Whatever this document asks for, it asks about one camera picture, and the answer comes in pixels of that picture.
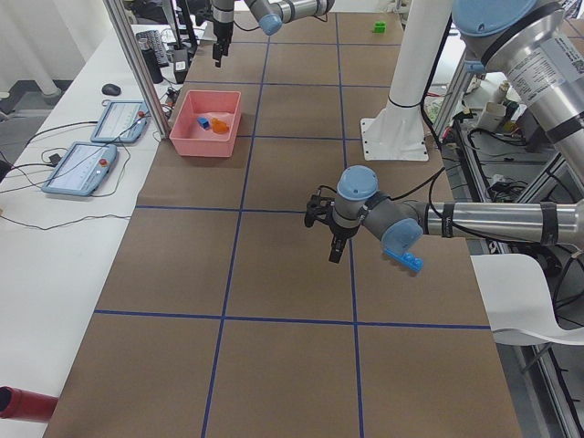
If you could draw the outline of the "black bottle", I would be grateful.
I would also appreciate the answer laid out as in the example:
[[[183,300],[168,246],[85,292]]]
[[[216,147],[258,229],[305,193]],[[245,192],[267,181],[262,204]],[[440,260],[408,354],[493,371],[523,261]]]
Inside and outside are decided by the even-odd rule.
[[[153,84],[160,84],[163,82],[161,69],[156,58],[156,54],[146,38],[139,38],[138,44],[144,58],[147,70],[150,74]]]

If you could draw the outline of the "long blue block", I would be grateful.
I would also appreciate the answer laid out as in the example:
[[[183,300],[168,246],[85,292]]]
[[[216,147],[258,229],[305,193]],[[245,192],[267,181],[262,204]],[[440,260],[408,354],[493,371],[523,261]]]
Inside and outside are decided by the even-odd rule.
[[[401,266],[408,268],[415,274],[419,273],[423,268],[423,260],[410,252],[397,254],[391,251],[390,248],[384,248],[383,253],[393,261],[397,262]]]

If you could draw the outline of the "teach pendant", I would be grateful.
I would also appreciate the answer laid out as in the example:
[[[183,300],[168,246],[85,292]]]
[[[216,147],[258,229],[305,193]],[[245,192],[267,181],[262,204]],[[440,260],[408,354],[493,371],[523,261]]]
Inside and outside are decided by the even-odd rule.
[[[107,100],[90,141],[133,143],[147,128],[148,107],[140,100]]]
[[[90,196],[118,158],[115,144],[74,142],[41,187],[44,193]]]

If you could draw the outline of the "red cylinder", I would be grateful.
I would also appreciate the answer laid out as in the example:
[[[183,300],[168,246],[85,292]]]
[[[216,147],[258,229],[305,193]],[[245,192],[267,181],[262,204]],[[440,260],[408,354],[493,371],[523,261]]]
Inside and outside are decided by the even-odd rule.
[[[1,418],[25,422],[50,421],[58,397],[3,386],[1,388]]]

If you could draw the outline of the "far teach pendant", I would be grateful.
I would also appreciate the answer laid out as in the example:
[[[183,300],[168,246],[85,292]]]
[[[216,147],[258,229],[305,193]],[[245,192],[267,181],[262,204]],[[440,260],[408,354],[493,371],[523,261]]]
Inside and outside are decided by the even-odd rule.
[[[140,100],[107,100],[90,141],[133,143],[147,128],[148,107]]]

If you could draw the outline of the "black keyboard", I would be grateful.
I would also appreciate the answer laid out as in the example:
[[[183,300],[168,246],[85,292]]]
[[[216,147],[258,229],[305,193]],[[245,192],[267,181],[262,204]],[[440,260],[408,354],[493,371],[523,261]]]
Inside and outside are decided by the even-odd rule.
[[[158,30],[141,31],[136,34],[136,37],[139,41],[147,41],[150,48],[154,51],[158,65],[161,68],[165,68],[170,65],[166,47],[162,41],[162,35]]]

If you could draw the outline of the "near teach pendant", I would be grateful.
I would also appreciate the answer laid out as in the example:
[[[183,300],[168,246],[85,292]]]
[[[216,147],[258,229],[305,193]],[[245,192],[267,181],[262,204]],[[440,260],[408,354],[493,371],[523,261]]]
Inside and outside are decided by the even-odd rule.
[[[118,158],[115,144],[74,142],[41,187],[44,193],[90,196]]]

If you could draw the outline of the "small blue block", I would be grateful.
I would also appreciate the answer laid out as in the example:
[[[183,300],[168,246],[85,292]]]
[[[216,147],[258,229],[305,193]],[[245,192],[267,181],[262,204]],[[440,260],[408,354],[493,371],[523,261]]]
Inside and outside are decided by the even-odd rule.
[[[198,122],[199,126],[201,128],[203,128],[204,130],[209,130],[211,128],[210,121],[205,117],[198,117],[197,122]]]

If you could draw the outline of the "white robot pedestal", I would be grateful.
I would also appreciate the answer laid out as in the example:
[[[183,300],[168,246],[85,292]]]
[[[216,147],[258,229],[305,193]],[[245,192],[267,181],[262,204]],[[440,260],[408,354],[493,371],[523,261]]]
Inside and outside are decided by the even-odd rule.
[[[365,160],[428,160],[421,105],[443,35],[449,32],[452,7],[451,0],[412,2],[387,104],[375,118],[360,121]]]

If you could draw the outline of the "aluminium frame post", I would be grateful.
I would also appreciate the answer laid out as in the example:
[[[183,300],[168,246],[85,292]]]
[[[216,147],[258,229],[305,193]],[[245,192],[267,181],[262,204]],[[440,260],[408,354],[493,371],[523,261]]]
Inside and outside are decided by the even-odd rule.
[[[139,48],[121,1],[103,0],[109,20],[120,41],[122,52],[127,59],[130,70],[135,77],[142,97],[144,98],[151,118],[163,140],[168,139],[171,133],[169,122],[162,109],[162,104],[151,81],[151,75]]]

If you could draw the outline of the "white chair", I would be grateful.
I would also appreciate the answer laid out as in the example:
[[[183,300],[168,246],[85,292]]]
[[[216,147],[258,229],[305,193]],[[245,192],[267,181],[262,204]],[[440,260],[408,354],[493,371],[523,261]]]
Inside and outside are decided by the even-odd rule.
[[[471,262],[497,344],[583,344],[583,329],[563,329],[539,263],[528,255],[473,255]]]

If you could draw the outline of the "black computer mouse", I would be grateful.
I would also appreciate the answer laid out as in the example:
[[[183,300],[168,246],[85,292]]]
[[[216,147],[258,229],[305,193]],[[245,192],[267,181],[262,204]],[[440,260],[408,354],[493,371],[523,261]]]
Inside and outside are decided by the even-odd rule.
[[[121,94],[121,88],[115,84],[107,83],[102,86],[101,93],[106,96],[116,97]]]

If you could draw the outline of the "green block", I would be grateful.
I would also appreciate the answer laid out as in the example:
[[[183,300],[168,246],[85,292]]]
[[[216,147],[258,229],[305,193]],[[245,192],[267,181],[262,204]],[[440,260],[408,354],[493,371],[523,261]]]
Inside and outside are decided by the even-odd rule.
[[[387,29],[387,23],[385,21],[377,21],[372,29],[373,33],[382,34],[385,33]]]

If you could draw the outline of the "orange block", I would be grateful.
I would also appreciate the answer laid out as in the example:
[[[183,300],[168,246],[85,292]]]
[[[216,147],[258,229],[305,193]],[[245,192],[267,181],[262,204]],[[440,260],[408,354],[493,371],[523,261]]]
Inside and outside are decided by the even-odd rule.
[[[230,130],[229,125],[225,121],[217,118],[212,118],[211,126],[213,132],[217,134],[226,134]]]

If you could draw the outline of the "pink plastic box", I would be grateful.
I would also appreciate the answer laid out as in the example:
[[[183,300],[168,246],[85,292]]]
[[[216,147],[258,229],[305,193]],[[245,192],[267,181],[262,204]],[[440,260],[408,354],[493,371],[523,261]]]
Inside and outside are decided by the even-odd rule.
[[[181,156],[228,158],[233,153],[240,119],[239,91],[188,90],[170,140]]]

